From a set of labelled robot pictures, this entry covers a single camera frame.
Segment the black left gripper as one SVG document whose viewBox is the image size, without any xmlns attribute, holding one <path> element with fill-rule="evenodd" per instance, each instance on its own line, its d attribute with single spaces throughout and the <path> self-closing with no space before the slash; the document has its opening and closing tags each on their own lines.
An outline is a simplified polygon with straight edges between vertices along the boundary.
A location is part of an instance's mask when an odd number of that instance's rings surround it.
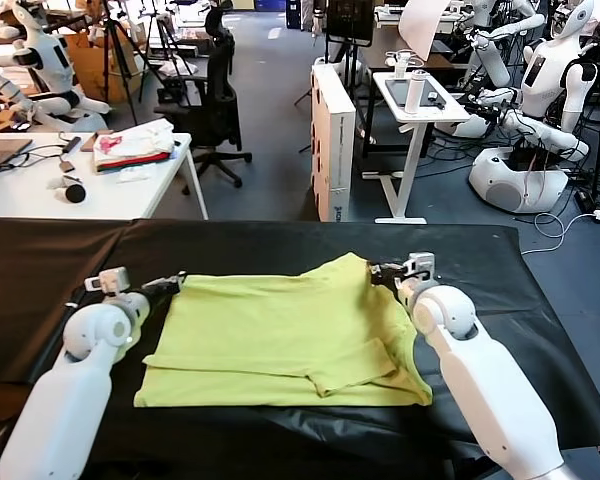
<svg viewBox="0 0 600 480">
<path fill-rule="evenodd" d="M 144 284 L 138 292 L 147 299 L 150 305 L 158 305 L 162 301 L 179 294 L 185 280 L 186 273 L 178 272 L 168 277 L 155 279 L 152 284 Z"/>
</svg>

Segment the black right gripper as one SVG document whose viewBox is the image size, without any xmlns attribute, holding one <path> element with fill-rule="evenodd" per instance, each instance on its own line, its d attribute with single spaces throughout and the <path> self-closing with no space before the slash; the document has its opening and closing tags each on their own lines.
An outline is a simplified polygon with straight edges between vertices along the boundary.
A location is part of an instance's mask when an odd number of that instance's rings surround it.
<svg viewBox="0 0 600 480">
<path fill-rule="evenodd" d="M 392 291 L 400 289 L 402 282 L 410 273 L 408 264 L 399 264 L 395 262 L 370 262 L 371 270 L 378 272 L 370 273 L 370 281 L 372 285 L 382 285 Z"/>
</svg>

